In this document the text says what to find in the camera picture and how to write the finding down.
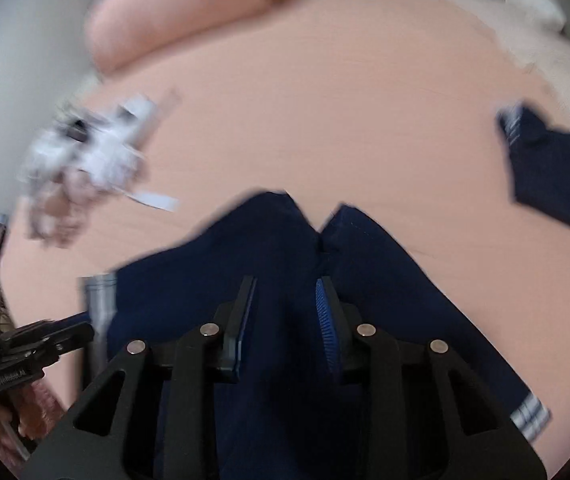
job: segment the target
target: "clothing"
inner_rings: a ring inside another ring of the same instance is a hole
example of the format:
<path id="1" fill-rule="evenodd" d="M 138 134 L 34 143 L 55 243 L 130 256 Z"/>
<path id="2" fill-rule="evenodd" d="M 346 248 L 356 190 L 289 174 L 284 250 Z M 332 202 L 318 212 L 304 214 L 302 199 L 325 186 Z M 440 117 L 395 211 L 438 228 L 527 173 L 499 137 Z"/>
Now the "clothing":
<path id="1" fill-rule="evenodd" d="M 100 194 L 124 192 L 143 159 L 136 148 L 155 117 L 156 105 L 139 95 L 104 114 L 74 110 L 41 132 L 21 171 L 30 198 L 30 236 L 67 245 Z M 149 195 L 126 194 L 141 203 Z"/>
<path id="2" fill-rule="evenodd" d="M 401 340 L 449 342 L 509 413 L 531 395 L 402 247 L 346 205 L 319 234 L 288 195 L 256 195 L 193 241 L 89 280 L 86 301 L 92 319 L 112 308 L 102 333 L 113 356 L 134 338 L 172 340 L 210 321 L 246 274 L 257 286 L 244 374 L 215 388 L 223 480 L 354 476 L 363 391 L 335 384 L 327 367 L 315 298 L 323 275 L 364 322 Z M 542 405 L 536 413 L 548 418 Z"/>
<path id="3" fill-rule="evenodd" d="M 570 225 L 570 133 L 553 130 L 531 108 L 500 111 L 517 202 Z"/>

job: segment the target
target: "black mount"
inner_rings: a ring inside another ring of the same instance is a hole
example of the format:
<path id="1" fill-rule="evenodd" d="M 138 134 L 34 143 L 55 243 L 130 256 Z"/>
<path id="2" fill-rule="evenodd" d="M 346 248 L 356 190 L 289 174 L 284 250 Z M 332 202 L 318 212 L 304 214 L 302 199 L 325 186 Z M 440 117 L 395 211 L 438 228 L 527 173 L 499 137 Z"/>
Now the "black mount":
<path id="1" fill-rule="evenodd" d="M 213 384 L 238 381 L 255 285 L 244 277 L 235 301 L 176 342 L 151 348 L 130 342 L 39 445 L 21 478 L 149 479 L 169 380 L 163 478 L 218 479 Z"/>
<path id="2" fill-rule="evenodd" d="M 82 314 L 6 332 L 0 337 L 0 394 L 43 378 L 44 367 L 93 338 L 94 330 Z"/>
<path id="3" fill-rule="evenodd" d="M 399 342 L 363 324 L 329 278 L 322 283 L 339 342 L 337 379 L 366 391 L 357 479 L 546 479 L 527 440 L 445 342 Z M 236 301 L 177 342 L 130 342 L 38 446 L 22 480 L 149 480 L 159 434 L 163 480 L 219 479 L 213 385 L 239 380 L 254 287 L 244 278 Z"/>

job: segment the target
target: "pink object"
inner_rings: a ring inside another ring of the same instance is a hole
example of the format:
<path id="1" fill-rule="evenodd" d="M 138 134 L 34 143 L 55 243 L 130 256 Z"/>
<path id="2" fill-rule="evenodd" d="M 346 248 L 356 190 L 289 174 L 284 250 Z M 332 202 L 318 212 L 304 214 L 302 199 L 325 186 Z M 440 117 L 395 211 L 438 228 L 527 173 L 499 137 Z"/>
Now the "pink object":
<path id="1" fill-rule="evenodd" d="M 9 395 L 19 415 L 19 434 L 33 440 L 43 439 L 65 413 L 45 380 L 11 390 Z M 25 461 L 4 427 L 4 423 L 7 425 L 11 420 L 9 410 L 0 404 L 0 460 L 19 476 Z"/>
<path id="2" fill-rule="evenodd" d="M 320 227 L 339 202 L 385 227 L 489 338 L 554 418 L 534 444 L 550 478 L 570 457 L 570 228 L 511 201 L 501 105 L 527 98 L 568 126 L 548 84 L 445 0 L 300 0 L 225 35 L 168 48 L 91 96 L 181 104 L 143 153 L 145 187 L 95 209 L 68 250 L 13 216 L 0 280 L 21 324 L 79 312 L 78 277 L 192 238 L 250 190 L 284 189 Z M 70 403 L 75 357 L 48 368 Z"/>
<path id="3" fill-rule="evenodd" d="M 281 0 L 103 0 L 87 23 L 98 70 L 109 74 L 194 33 L 264 11 Z"/>

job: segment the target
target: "navy blue pants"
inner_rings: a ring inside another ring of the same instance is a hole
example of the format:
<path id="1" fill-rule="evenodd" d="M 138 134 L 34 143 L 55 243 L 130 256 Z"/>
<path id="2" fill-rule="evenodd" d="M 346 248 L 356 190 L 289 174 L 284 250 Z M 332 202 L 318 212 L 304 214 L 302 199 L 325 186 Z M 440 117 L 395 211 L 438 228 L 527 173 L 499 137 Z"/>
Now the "navy blue pants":
<path id="1" fill-rule="evenodd" d="M 447 341 L 524 433 L 538 434 L 548 419 L 491 343 L 356 208 L 341 206 L 319 234 L 288 195 L 261 193 L 193 241 L 115 274 L 101 292 L 115 306 L 109 356 L 135 338 L 180 337 L 233 300 L 244 275 L 257 277 L 244 374 L 238 384 L 215 390 L 223 480 L 353 478 L 363 392 L 338 386 L 329 373 L 315 303 L 323 275 L 364 322 L 404 341 Z M 90 311 L 95 295 L 88 293 Z"/>
<path id="2" fill-rule="evenodd" d="M 570 132 L 548 128 L 525 105 L 501 111 L 498 124 L 508 144 L 516 201 L 570 226 Z"/>

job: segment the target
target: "bed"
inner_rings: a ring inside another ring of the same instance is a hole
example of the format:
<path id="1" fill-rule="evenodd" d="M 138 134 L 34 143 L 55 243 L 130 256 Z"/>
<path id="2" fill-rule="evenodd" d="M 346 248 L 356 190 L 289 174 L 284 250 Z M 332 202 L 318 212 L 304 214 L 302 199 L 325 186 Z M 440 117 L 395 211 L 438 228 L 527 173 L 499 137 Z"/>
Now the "bed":
<path id="1" fill-rule="evenodd" d="M 403 245 L 550 408 L 534 448 L 551 478 L 570 458 L 570 227 L 511 201 L 495 114 L 525 98 L 570 127 L 570 103 L 462 7 L 294 0 L 107 79 L 88 107 L 139 92 L 179 96 L 145 145 L 139 184 L 179 206 L 110 197 L 60 249 L 27 239 L 19 202 L 0 264 L 15 321 L 81 311 L 79 277 L 193 237 L 251 190 L 286 190 L 316 227 L 351 203 Z M 66 405 L 78 392 L 77 362 L 67 355 L 47 371 Z"/>

